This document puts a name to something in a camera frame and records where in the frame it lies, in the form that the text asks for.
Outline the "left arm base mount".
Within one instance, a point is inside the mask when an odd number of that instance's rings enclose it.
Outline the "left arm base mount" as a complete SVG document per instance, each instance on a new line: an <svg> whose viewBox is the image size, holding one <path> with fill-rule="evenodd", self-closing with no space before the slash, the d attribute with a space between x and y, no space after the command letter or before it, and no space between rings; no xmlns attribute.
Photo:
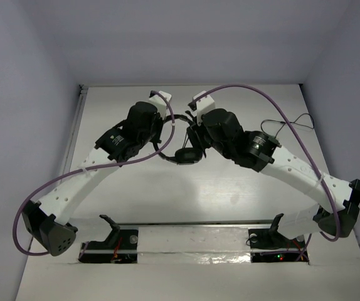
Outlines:
<svg viewBox="0 0 360 301"><path fill-rule="evenodd" d="M78 261L89 264L133 264L137 263L138 228L122 228L105 214L99 216L111 230L103 241L82 243Z"/></svg>

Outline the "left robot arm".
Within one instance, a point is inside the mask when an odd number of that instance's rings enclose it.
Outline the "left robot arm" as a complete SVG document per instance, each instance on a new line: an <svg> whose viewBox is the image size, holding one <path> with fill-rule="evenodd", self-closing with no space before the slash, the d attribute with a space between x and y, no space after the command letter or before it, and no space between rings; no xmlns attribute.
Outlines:
<svg viewBox="0 0 360 301"><path fill-rule="evenodd" d="M126 119L97 139L76 171L65 174L39 200L26 201L21 211L25 227L48 254L59 256L71 247L77 232L69 223L72 214L106 177L159 139L166 113L167 103L158 96L136 102Z"/></svg>

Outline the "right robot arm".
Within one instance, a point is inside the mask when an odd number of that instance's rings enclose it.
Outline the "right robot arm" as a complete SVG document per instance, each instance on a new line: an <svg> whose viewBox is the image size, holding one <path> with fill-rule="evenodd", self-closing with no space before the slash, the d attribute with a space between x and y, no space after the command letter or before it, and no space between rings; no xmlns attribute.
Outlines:
<svg viewBox="0 0 360 301"><path fill-rule="evenodd" d="M309 233L323 232L347 238L353 230L360 203L360 180L340 180L293 155L274 137L245 131L236 115L223 108L196 112L198 138L236 165L288 184L315 201L294 214L274 217L268 237L275 246Z"/></svg>

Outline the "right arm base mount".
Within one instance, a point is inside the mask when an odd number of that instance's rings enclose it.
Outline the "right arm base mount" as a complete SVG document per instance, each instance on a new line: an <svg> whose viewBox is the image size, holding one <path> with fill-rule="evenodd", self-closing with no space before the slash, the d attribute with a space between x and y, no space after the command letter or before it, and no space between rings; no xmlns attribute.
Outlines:
<svg viewBox="0 0 360 301"><path fill-rule="evenodd" d="M252 263L309 262L304 238L290 240L278 233L282 217L283 213L276 215L268 228L248 230L245 244L250 247Z"/></svg>

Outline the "black headset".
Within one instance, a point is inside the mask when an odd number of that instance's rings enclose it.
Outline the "black headset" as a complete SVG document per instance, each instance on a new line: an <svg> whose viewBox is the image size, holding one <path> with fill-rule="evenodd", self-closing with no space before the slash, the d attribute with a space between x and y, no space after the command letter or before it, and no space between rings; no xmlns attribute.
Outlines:
<svg viewBox="0 0 360 301"><path fill-rule="evenodd" d="M186 129L183 145L173 156L167 156L163 152L158 153L158 156L161 159L176 165L191 165L198 163L202 158L206 157L206 152L196 131L196 117L187 110L185 111L185 114L174 114L174 119L181 120L189 125Z"/></svg>

